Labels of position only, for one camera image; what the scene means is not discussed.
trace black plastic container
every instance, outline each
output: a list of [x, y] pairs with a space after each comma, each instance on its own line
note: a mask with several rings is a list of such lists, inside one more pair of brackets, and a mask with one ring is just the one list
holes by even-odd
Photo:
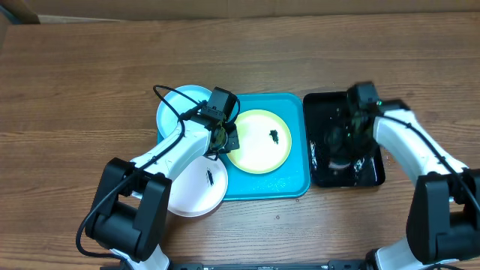
[[345, 167], [332, 166], [325, 134], [340, 121], [347, 110], [346, 92], [307, 94], [303, 99], [307, 128], [308, 156], [312, 181], [322, 188], [372, 187], [385, 181], [380, 148], [373, 156], [366, 155]]

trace white plate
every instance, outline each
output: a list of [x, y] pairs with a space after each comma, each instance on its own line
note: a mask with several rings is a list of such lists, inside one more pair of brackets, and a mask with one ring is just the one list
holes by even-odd
[[226, 156], [233, 165], [247, 173], [270, 173], [280, 167], [290, 154], [292, 135], [285, 121], [273, 112], [252, 109], [235, 121], [240, 148]]
[[[212, 92], [205, 87], [198, 85], [183, 85], [176, 90], [186, 94], [194, 101], [208, 101]], [[165, 100], [178, 112], [178, 114], [185, 113], [189, 109], [195, 107], [195, 103], [191, 102], [180, 94], [171, 91], [165, 95]], [[173, 114], [172, 110], [160, 102], [157, 109], [157, 128], [163, 138], [167, 138], [177, 126], [178, 119]]]
[[227, 169], [220, 159], [198, 157], [173, 182], [168, 210], [188, 218], [204, 215], [224, 199], [227, 186]]

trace blue tray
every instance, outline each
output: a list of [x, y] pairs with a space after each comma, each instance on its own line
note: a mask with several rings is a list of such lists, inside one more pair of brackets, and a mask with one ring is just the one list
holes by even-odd
[[[285, 162], [273, 172], [251, 174], [237, 168], [222, 154], [228, 172], [224, 201], [296, 198], [307, 192], [311, 175], [302, 101], [294, 94], [239, 94], [241, 110], [268, 110], [280, 116], [292, 134], [292, 149]], [[158, 142], [163, 138], [158, 133]]]

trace wood grain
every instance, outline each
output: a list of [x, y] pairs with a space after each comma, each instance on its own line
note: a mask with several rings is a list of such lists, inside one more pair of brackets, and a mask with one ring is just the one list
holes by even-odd
[[[373, 80], [479, 167], [479, 33], [479, 13], [11, 26], [0, 55], [0, 267], [111, 263], [79, 254], [74, 235], [106, 162], [155, 145], [157, 83], [303, 98]], [[384, 163], [380, 188], [312, 186], [298, 200], [169, 216], [162, 248], [209, 264], [361, 258], [405, 232], [413, 186], [386, 152]]]
[[5, 34], [7, 33], [7, 27], [9, 25], [11, 25], [11, 22], [3, 13], [0, 13], [0, 50], [2, 49], [3, 40], [5, 39]]

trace white bowl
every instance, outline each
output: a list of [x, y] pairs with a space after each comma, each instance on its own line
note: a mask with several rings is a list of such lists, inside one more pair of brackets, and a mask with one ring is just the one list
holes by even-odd
[[204, 215], [224, 199], [227, 186], [227, 169], [220, 159], [198, 157], [173, 182], [168, 210], [188, 218]]

